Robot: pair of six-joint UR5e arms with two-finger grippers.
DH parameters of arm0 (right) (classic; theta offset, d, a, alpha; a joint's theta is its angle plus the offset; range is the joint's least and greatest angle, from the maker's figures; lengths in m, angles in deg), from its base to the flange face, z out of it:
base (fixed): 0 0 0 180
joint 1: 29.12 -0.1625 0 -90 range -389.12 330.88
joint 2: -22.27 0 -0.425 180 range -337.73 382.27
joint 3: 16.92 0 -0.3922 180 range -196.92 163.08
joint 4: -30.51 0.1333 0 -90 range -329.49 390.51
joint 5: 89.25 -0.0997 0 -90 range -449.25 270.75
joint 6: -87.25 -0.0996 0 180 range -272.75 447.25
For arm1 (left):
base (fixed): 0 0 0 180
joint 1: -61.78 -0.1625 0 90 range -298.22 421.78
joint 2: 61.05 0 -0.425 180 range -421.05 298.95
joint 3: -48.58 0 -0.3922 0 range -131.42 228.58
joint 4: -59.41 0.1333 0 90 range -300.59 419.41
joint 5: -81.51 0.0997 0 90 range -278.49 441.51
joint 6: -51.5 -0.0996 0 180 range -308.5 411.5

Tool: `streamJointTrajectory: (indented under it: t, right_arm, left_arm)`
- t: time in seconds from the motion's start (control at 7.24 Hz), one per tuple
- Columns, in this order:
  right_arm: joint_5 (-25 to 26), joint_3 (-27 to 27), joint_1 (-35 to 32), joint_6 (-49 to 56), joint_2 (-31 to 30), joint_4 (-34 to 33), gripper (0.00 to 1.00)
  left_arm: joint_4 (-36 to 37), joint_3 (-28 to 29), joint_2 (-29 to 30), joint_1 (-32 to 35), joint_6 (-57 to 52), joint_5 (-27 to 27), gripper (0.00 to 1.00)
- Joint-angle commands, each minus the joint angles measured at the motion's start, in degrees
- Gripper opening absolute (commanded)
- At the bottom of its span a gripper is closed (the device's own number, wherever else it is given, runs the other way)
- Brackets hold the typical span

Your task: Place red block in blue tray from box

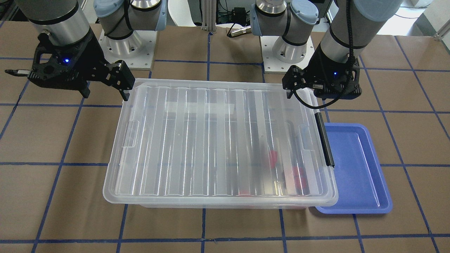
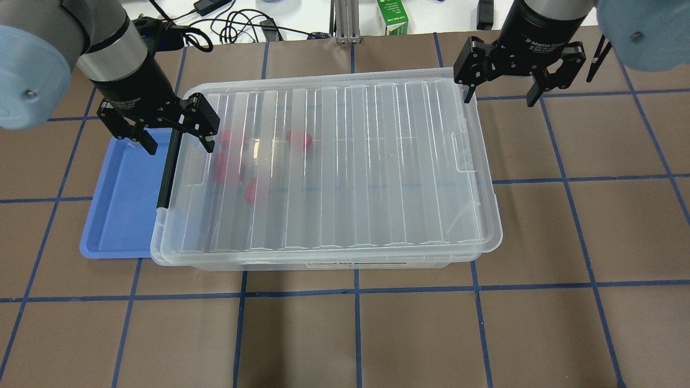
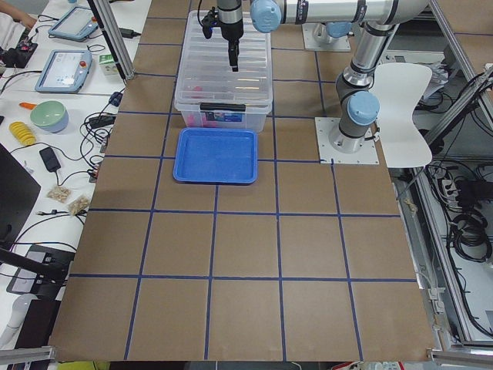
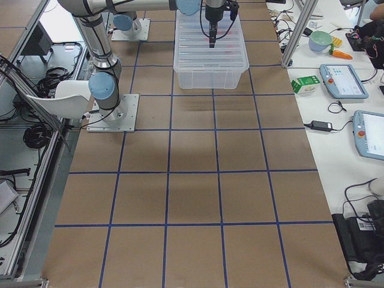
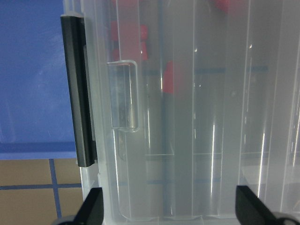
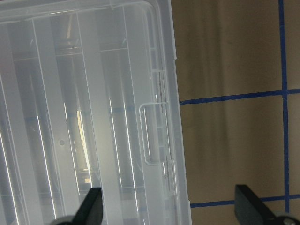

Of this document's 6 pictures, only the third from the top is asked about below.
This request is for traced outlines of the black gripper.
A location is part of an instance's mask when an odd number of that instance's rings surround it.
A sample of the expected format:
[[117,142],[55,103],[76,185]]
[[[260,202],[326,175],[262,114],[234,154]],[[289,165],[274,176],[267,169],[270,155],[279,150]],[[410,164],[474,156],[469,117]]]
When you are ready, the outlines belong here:
[[217,0],[218,24],[228,41],[228,57],[233,72],[239,71],[239,40],[243,36],[243,11],[241,0]]

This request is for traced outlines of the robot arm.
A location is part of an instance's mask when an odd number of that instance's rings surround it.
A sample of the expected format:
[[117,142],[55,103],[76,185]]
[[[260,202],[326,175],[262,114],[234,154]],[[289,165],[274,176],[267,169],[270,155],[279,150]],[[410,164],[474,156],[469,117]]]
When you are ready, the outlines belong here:
[[350,22],[317,23],[312,36],[317,49],[347,50],[350,49],[349,34],[352,29]]
[[394,30],[427,6],[426,1],[251,1],[250,18],[261,33],[286,24],[315,24],[333,35],[339,26],[362,25],[359,43],[336,79],[341,118],[328,136],[335,150],[353,154],[379,113],[379,102],[369,91],[377,63]]

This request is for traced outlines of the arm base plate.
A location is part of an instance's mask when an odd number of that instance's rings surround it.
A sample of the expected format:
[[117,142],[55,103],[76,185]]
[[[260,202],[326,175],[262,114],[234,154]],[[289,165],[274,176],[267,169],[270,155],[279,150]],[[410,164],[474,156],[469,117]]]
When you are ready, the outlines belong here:
[[322,164],[371,165],[379,164],[371,128],[361,138],[352,139],[339,130],[337,117],[316,117],[317,145]]
[[307,23],[302,26],[304,48],[312,51],[349,52],[350,22]]

